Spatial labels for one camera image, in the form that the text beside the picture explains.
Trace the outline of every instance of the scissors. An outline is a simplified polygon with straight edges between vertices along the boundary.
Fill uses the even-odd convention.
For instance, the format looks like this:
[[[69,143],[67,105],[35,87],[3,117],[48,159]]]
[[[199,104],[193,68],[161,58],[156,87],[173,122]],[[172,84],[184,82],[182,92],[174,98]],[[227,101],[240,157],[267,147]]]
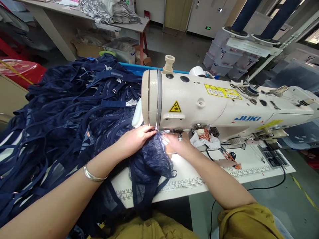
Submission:
[[[228,160],[232,160],[236,163],[234,166],[235,169],[242,169],[241,166],[235,161],[235,159],[229,154],[222,146],[220,146],[219,151],[224,155],[224,157]]]

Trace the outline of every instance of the window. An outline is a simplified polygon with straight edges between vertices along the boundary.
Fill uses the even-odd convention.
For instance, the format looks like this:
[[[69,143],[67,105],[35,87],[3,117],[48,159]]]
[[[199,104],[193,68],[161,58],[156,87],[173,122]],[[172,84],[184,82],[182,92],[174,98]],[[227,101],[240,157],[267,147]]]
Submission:
[[[281,6],[285,3],[285,1],[286,1],[286,0],[281,0],[281,1],[279,1],[279,2],[273,7],[273,9],[270,11],[270,13],[268,14],[268,16],[271,17],[271,18],[273,18],[273,17],[277,14],[277,12],[278,12],[279,9],[281,8]]]
[[[298,43],[319,50],[319,23],[314,26]]]

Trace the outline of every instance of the yellow warning label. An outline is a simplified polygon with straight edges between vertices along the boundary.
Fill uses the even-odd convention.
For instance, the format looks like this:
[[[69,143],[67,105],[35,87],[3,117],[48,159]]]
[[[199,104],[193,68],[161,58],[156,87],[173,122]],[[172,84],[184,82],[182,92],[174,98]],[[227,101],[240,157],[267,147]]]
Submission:
[[[220,88],[220,87],[206,85],[206,84],[204,85],[206,87],[208,94],[210,95],[231,98],[231,99],[238,99],[238,100],[242,99],[236,90]]]
[[[263,125],[263,126],[260,126],[260,127],[256,128],[255,130],[263,129],[263,128],[271,128],[271,127],[273,127],[273,126],[275,126],[275,125],[280,124],[281,122],[283,122],[283,120],[273,120],[273,121],[271,121],[271,122],[268,123],[268,124],[265,124],[265,125]]]
[[[169,110],[170,112],[182,112],[178,101],[175,101],[175,103],[173,104],[172,108]]]

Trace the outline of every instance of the navy blue fabric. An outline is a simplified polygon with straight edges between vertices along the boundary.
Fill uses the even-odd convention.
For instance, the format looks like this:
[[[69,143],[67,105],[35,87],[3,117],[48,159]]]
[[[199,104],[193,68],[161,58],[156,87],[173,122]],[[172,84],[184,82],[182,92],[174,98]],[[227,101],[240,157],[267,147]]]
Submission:
[[[141,77],[108,54],[48,69],[40,83],[31,85],[29,103],[15,112],[0,137],[22,134],[18,145],[11,145],[10,138],[0,147],[0,152],[13,149],[0,161],[0,227],[131,130],[135,107],[125,103],[140,95]],[[111,225],[125,210],[111,184],[125,167],[130,168],[134,208],[144,220],[151,216],[154,195],[173,177],[173,164],[156,134],[96,191],[77,223],[85,234],[107,237],[97,223]],[[158,186],[161,176],[167,180]]]

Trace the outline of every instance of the door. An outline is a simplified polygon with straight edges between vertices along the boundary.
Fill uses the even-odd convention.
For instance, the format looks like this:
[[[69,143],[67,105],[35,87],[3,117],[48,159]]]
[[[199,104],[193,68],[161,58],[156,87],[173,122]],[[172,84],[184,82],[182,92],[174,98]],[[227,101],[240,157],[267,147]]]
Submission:
[[[194,0],[187,31],[215,38],[236,0]]]
[[[164,26],[185,32],[192,1],[166,0]]]

